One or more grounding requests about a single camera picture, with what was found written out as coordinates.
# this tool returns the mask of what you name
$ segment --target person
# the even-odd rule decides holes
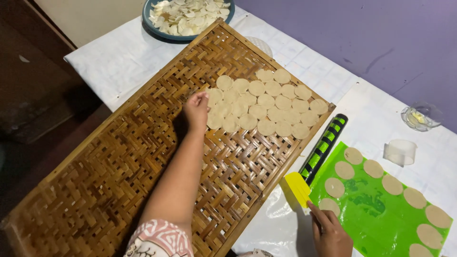
[[[203,140],[207,130],[208,94],[193,94],[183,110],[189,129],[156,188],[151,193],[133,233],[127,257],[193,257],[192,212],[202,170]],[[314,245],[319,257],[350,257],[352,240],[332,211],[311,209]],[[255,249],[244,257],[271,257]]]

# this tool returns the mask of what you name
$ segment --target black and green rolling pin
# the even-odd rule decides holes
[[[302,175],[305,182],[311,185],[311,182],[316,176],[319,168],[325,161],[325,158],[329,155],[333,145],[341,134],[341,131],[346,126],[348,118],[344,114],[337,114],[327,129],[322,134],[319,142],[316,144],[314,151],[308,156],[308,159],[300,168],[300,175]]]

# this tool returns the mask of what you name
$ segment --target printed sleeve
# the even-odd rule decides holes
[[[141,224],[128,243],[124,257],[193,257],[186,233],[166,220]]]

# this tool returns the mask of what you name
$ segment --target hand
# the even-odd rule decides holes
[[[189,132],[205,133],[208,121],[208,93],[193,94],[184,105],[184,113],[189,123]]]
[[[314,246],[319,257],[351,257],[353,242],[333,211],[320,210],[308,201],[313,218]]]

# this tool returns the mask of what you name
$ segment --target white table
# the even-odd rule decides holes
[[[427,133],[411,130],[400,119],[399,112],[405,106],[400,101],[238,7],[230,26],[243,36],[265,41],[279,64],[327,101],[335,103],[335,113],[342,112],[349,117],[339,140],[358,148],[366,158],[379,161],[387,172],[420,190],[430,202],[457,218],[457,206],[451,204],[457,202],[457,187],[451,184],[457,181],[457,135],[443,127]],[[67,55],[65,60],[115,111],[184,47],[152,38],[143,30],[138,17]],[[368,128],[377,136],[365,133]],[[382,159],[384,143],[396,138],[418,144],[415,164],[402,169]],[[316,140],[317,137],[302,155],[309,154]],[[298,171],[305,159],[299,157],[289,171]],[[267,250],[275,257],[298,256],[297,226],[297,215],[290,209],[278,186],[233,249],[243,253],[255,247]],[[452,227],[442,251],[449,256],[457,253],[455,227]],[[354,256],[361,254],[354,251]]]

